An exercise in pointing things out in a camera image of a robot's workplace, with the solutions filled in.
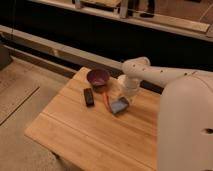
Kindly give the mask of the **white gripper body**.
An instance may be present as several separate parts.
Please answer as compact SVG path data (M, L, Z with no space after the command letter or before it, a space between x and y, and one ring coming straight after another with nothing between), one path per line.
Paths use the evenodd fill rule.
M119 85L119 97L124 97L129 103L133 102L134 97L139 91L140 81L129 78L127 75L120 75L117 79Z

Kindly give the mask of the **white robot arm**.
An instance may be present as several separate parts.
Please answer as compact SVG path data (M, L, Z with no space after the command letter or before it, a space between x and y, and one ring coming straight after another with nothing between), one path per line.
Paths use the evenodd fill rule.
M157 171L213 171L213 71L156 67L146 57L122 63L122 91L143 80L163 88L157 122Z

